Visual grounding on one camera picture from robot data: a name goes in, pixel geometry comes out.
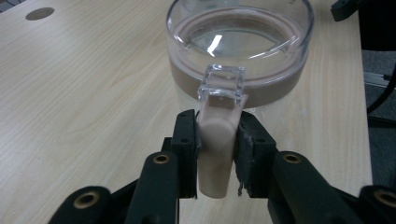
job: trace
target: black metal frame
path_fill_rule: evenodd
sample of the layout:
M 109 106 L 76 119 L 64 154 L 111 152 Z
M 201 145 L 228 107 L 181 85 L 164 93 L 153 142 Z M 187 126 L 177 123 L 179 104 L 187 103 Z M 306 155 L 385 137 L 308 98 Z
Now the black metal frame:
M 332 4 L 332 18 L 343 21 L 353 15 L 367 0 L 338 0 Z
M 384 89 L 381 95 L 369 107 L 367 107 L 367 114 L 372 113 L 379 108 L 393 93 L 396 88 L 396 64 L 393 68 L 393 73 L 390 77 L 388 86 Z M 367 116 L 369 128 L 396 128 L 396 120 L 382 119 L 374 116 Z
M 177 116 L 172 138 L 147 157 L 138 180 L 110 194 L 87 187 L 71 194 L 49 223 L 178 223 L 180 198 L 196 197 L 200 149 L 193 110 Z M 235 166 L 251 198 L 267 198 L 276 223 L 396 223 L 396 191 L 368 186 L 359 198 L 330 186 L 304 156 L 276 149 L 257 119 L 243 112 Z

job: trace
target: cable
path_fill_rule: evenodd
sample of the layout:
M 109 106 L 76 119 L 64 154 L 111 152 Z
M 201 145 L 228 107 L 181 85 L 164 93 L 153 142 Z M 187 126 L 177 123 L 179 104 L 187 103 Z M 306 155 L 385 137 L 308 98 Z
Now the cable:
M 379 106 L 384 103 L 388 97 L 392 94 L 393 90 L 396 88 L 396 64 L 395 67 L 393 68 L 393 73 L 392 76 L 390 77 L 389 84 L 385 88 L 384 92 L 376 99 L 375 102 L 373 102 L 368 108 L 367 108 L 367 114 L 370 114 L 371 112 L 375 111 Z

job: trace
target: table hole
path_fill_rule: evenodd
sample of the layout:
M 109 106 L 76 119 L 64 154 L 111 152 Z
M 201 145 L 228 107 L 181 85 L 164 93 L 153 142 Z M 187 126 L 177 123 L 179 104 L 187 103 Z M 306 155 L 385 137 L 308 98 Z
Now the table hole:
M 39 8 L 39 9 L 29 12 L 26 15 L 26 20 L 38 21 L 38 20 L 41 20 L 41 19 L 44 19 L 44 18 L 50 16 L 54 11 L 55 11 L 55 9 L 53 9 L 52 7 L 42 7 L 42 8 Z

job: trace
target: mounting hole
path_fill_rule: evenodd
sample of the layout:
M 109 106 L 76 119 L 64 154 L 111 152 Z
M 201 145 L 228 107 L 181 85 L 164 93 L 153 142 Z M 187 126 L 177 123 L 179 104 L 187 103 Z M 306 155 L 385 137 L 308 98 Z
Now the mounting hole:
M 156 224 L 160 223 L 160 218 L 156 215 L 147 215 L 142 218 L 142 224 Z
M 38 21 L 50 16 L 54 11 L 55 9 L 52 7 L 42 7 L 29 12 L 25 18 L 28 21 Z
M 263 138 L 258 138 L 258 139 L 256 139 L 256 141 L 258 143 L 265 143 L 265 139 L 263 139 Z
M 88 208 L 99 202 L 99 198 L 100 198 L 100 194 L 97 191 L 95 190 L 88 191 L 79 195 L 75 199 L 74 206 L 77 209 Z
M 343 217 L 339 217 L 337 215 L 328 215 L 330 216 L 331 224 L 347 224 Z
M 396 194 L 393 192 L 378 189 L 374 192 L 374 196 L 381 203 L 396 208 Z
M 154 162 L 157 164 L 164 164 L 170 161 L 170 158 L 166 155 L 158 155 L 154 157 Z
M 186 143 L 189 143 L 190 140 L 187 138 L 182 138 L 182 139 L 180 139 L 180 142 L 186 144 Z
M 300 157 L 294 155 L 294 154 L 286 154 L 283 156 L 283 160 L 289 163 L 300 163 L 301 159 Z

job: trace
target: wooden table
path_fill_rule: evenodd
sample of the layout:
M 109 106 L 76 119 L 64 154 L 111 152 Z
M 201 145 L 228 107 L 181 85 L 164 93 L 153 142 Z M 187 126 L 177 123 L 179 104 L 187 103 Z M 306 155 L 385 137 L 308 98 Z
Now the wooden table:
M 329 183 L 371 184 L 358 17 L 312 0 L 310 55 L 297 87 L 256 112 L 281 150 Z M 0 14 L 0 223 L 45 223 L 82 187 L 139 177 L 183 105 L 166 53 L 171 1 L 29 0 Z M 53 7 L 49 17 L 29 12 Z M 181 223 L 270 223 L 265 200 L 183 200 Z

